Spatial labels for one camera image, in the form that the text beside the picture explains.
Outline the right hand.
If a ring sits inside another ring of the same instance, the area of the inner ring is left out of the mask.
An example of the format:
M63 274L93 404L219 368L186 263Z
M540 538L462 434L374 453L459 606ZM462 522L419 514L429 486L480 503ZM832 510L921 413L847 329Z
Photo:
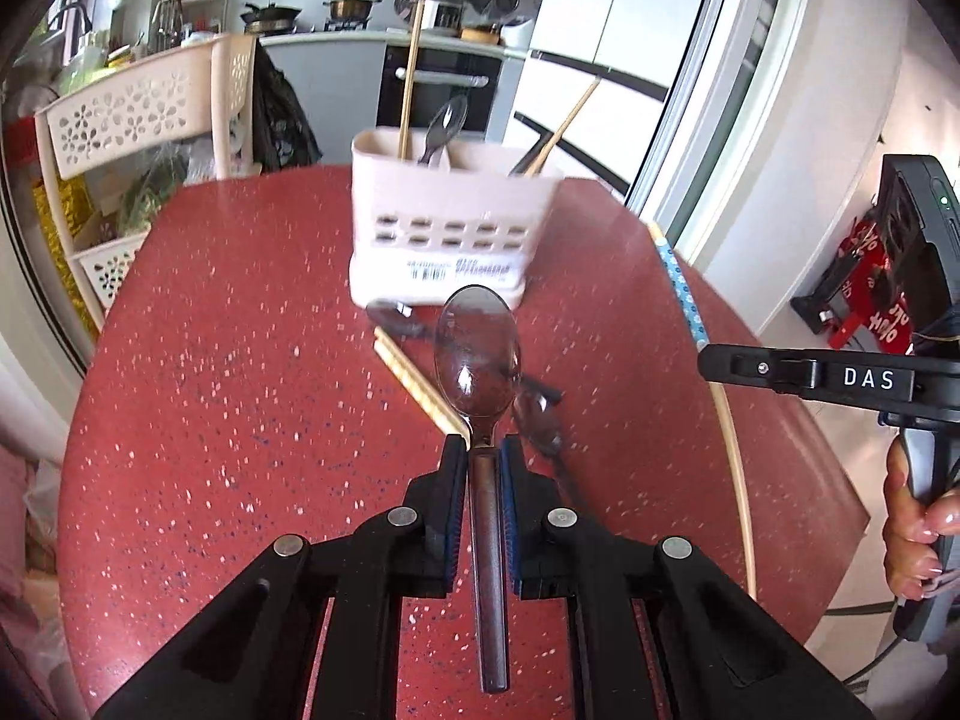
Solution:
M932 545L941 536L958 535L960 507L958 489L952 489L932 504L921 504L910 493L908 476L907 452L903 442L895 439L887 452L884 481L885 578L895 596L919 601L924 596L924 583L944 572Z

